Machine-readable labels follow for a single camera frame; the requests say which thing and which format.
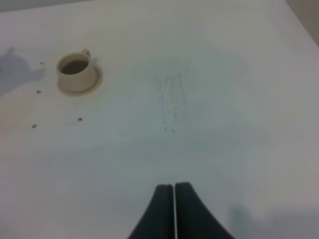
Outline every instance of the beige cup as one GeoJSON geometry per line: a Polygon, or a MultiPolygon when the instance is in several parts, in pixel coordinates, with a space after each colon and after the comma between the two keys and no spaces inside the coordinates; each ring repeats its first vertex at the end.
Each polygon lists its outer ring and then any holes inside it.
{"type": "Polygon", "coordinates": [[[102,83],[102,74],[94,67],[90,51],[72,53],[57,64],[58,88],[68,96],[82,96],[96,90],[102,83]]]}

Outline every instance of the stain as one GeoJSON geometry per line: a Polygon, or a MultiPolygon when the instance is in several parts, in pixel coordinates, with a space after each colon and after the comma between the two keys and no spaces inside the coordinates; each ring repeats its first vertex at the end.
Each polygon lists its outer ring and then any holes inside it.
{"type": "Polygon", "coordinates": [[[184,84],[189,78],[189,63],[178,57],[151,60],[138,67],[135,78],[148,78],[161,105],[165,132],[183,129],[186,123],[186,94],[184,84]]]}

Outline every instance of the white table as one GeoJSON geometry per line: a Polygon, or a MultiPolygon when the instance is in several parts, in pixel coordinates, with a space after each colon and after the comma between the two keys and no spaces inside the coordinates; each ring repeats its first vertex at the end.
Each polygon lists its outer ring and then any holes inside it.
{"type": "Polygon", "coordinates": [[[238,239],[318,237],[319,48],[284,1],[0,13],[0,67],[0,237],[123,239],[182,181],[238,239]],[[64,96],[83,48],[104,82],[64,96]]]}

